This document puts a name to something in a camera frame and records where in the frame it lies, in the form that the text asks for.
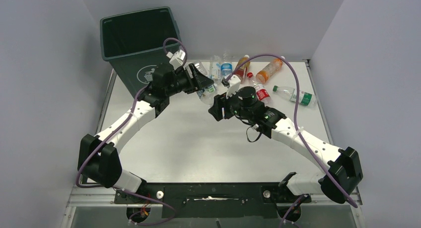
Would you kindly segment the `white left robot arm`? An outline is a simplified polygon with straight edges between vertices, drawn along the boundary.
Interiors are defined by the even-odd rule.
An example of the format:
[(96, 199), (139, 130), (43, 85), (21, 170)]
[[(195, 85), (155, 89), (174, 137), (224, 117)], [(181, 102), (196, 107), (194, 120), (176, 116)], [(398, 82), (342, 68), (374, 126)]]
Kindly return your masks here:
[(169, 98), (180, 92), (197, 92), (212, 85), (201, 63), (173, 68), (160, 64), (152, 81), (134, 97), (131, 108), (111, 126), (95, 136), (87, 134), (80, 142), (76, 185), (83, 175), (95, 181), (96, 187), (117, 188), (140, 194), (146, 181), (122, 168), (119, 153), (126, 143), (147, 123), (158, 117), (169, 105)]

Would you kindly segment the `clear bottle blue green label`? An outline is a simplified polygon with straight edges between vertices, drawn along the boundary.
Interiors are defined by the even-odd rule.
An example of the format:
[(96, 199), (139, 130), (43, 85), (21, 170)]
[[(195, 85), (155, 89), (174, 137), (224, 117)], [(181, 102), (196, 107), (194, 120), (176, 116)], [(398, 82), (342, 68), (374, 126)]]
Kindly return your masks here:
[[(199, 70), (200, 73), (210, 78), (206, 68), (200, 61), (195, 61), (194, 66)], [(212, 84), (198, 91), (197, 95), (202, 103), (212, 106), (214, 103), (214, 97), (217, 95), (216, 84)]]

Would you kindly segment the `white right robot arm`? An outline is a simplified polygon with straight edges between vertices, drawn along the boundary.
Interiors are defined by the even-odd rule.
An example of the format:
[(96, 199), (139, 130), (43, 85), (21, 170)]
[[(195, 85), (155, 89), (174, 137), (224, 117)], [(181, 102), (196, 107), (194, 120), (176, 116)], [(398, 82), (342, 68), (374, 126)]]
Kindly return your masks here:
[(280, 197), (287, 202), (302, 194), (321, 194), (331, 201), (357, 207), (351, 193), (363, 178), (358, 152), (325, 142), (298, 127), (282, 112), (257, 99), (251, 86), (232, 95), (216, 95), (208, 112), (217, 120), (235, 117), (261, 135), (296, 151), (320, 169), (311, 176), (291, 172), (280, 182)]

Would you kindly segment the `clear bottle red cap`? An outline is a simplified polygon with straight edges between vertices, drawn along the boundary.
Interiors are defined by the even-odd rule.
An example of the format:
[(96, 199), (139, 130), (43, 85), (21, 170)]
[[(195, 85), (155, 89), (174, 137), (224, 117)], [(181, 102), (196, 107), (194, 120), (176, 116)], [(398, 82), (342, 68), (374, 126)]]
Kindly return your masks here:
[(257, 98), (266, 105), (270, 105), (272, 103), (272, 98), (270, 97), (263, 84), (260, 83), (251, 72), (248, 72), (246, 76), (248, 78), (249, 84), (255, 88)]

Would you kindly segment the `clear bottle green cap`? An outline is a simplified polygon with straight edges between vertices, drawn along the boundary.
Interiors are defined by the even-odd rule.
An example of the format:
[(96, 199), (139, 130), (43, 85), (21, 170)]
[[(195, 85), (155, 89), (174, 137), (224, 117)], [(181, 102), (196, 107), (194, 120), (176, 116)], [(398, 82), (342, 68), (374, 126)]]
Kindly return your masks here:
[(317, 97), (314, 94), (302, 90), (298, 91), (293, 87), (275, 85), (272, 91), (287, 101), (298, 102), (301, 106), (315, 107), (318, 104)]

